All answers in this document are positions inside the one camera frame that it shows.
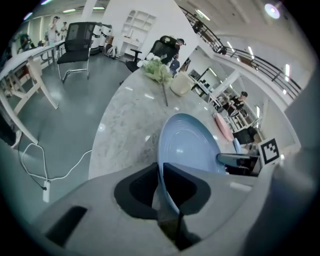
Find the office chair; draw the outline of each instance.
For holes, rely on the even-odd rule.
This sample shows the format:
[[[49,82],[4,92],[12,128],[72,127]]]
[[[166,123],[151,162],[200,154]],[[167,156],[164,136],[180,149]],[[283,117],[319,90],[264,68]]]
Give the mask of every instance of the office chair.
[[[166,58],[164,58],[161,62],[163,64],[168,64],[172,58],[178,53],[178,49],[176,48],[177,39],[173,37],[164,35],[159,40],[155,41],[150,53],[161,57],[166,54]],[[131,49],[131,51],[135,52],[133,61],[127,61],[125,65],[131,72],[135,72],[138,69],[138,54],[142,53],[139,50]]]
[[[57,46],[58,52],[58,70],[61,81],[64,83],[68,74],[74,72],[86,72],[89,79],[89,56],[92,44],[92,35],[96,22],[75,22],[69,24],[65,41]],[[65,46],[65,53],[59,57],[59,47]],[[64,77],[61,77],[60,64],[73,62],[87,62],[86,68],[68,70]]]

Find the grey floor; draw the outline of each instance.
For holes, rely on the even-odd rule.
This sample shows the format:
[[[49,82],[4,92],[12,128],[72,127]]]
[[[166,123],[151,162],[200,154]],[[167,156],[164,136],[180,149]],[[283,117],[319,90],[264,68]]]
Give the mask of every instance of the grey floor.
[[[82,63],[61,65],[61,72],[83,67]],[[84,152],[92,148],[101,117],[119,83],[130,71],[123,62],[105,57],[102,53],[90,57],[90,77],[84,72],[73,73],[65,83],[59,79],[56,64],[42,70],[42,79],[54,101],[55,110],[44,94],[35,93],[26,103],[18,117],[44,148],[49,178],[65,175]],[[28,81],[23,87],[32,86]],[[20,154],[31,141],[22,136]],[[32,223],[46,208],[66,193],[88,180],[90,153],[62,180],[53,181],[50,188],[50,202],[43,201],[42,189],[25,173],[18,158],[18,148],[11,149],[0,140],[0,184],[2,191],[17,214]],[[42,152],[32,147],[24,157],[28,170],[44,175]],[[36,178],[43,185],[43,180]]]

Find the white table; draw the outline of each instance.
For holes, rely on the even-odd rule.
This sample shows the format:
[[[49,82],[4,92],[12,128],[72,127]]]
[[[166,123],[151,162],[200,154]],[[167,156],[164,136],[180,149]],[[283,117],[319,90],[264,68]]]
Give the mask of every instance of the white table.
[[[44,46],[44,47],[38,47],[35,49],[31,49],[25,52],[22,52],[11,59],[9,59],[5,65],[3,70],[0,72],[0,81],[4,79],[6,76],[11,75],[15,82],[17,83],[20,91],[12,90],[11,93],[15,96],[21,98],[17,106],[14,108],[14,110],[11,108],[7,97],[4,94],[4,91],[0,89],[0,101],[8,113],[9,117],[12,119],[12,121],[16,124],[16,126],[35,144],[38,144],[38,140],[27,130],[27,128],[24,126],[24,124],[20,121],[20,119],[17,117],[17,114],[20,112],[22,107],[27,103],[27,101],[30,99],[30,97],[39,89],[43,91],[44,95],[47,97],[49,102],[52,104],[52,106],[57,109],[58,105],[54,102],[51,95],[49,94],[43,80],[41,79],[41,75],[39,74],[37,70],[37,66],[34,62],[34,57],[40,56],[48,51],[52,51],[52,60],[54,61],[54,51],[56,50],[57,46],[60,45],[62,42],[56,42],[53,46]],[[33,83],[33,87],[28,91],[25,92],[25,90],[22,88],[21,83],[19,79],[15,76],[14,70],[17,68],[21,68],[26,64],[29,64],[29,72],[33,77],[33,80],[35,81]]]

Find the chair leg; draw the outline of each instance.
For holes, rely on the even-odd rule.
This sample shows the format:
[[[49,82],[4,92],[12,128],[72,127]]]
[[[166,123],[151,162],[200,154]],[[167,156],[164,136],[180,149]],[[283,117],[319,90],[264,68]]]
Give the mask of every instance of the chair leg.
[[[89,72],[90,72],[90,70],[89,70],[89,58],[88,58],[88,60],[86,62],[86,78],[87,79],[89,79]]]
[[[61,72],[60,72],[59,64],[58,64],[58,70],[59,70],[59,77],[60,77],[60,80],[61,80],[61,81],[63,81],[63,80],[62,80],[62,78],[61,78]]]

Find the marble countertop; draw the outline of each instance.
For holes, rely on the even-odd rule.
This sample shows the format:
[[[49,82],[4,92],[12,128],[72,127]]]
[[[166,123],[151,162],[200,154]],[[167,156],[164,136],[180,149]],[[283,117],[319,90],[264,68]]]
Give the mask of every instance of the marble countertop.
[[[89,179],[121,171],[134,165],[157,162],[158,139],[166,120],[186,113],[200,120],[211,132],[223,153],[235,153],[233,143],[219,130],[216,110],[190,91],[179,97],[143,74],[132,73],[108,104],[97,129],[89,167]]]

